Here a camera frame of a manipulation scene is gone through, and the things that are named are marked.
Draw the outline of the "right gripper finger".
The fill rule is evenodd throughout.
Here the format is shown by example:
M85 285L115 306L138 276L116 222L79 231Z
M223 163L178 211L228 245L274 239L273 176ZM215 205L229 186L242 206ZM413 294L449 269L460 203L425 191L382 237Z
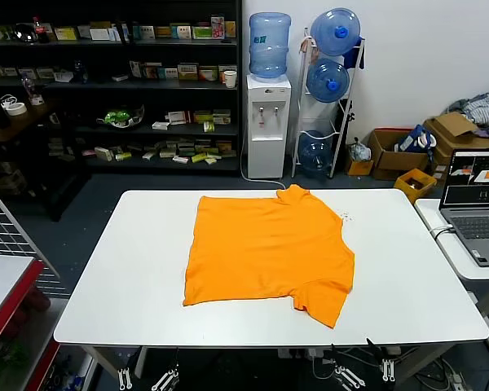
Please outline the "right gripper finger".
M388 354L387 349L375 345L369 338L366 341L381 371L382 382L394 383L394 360Z
M334 378L340 383L344 390L361 390L366 387L366 383L363 379L359 378L348 367L341 364L339 360L339 352L334 345L331 345L331 358Z

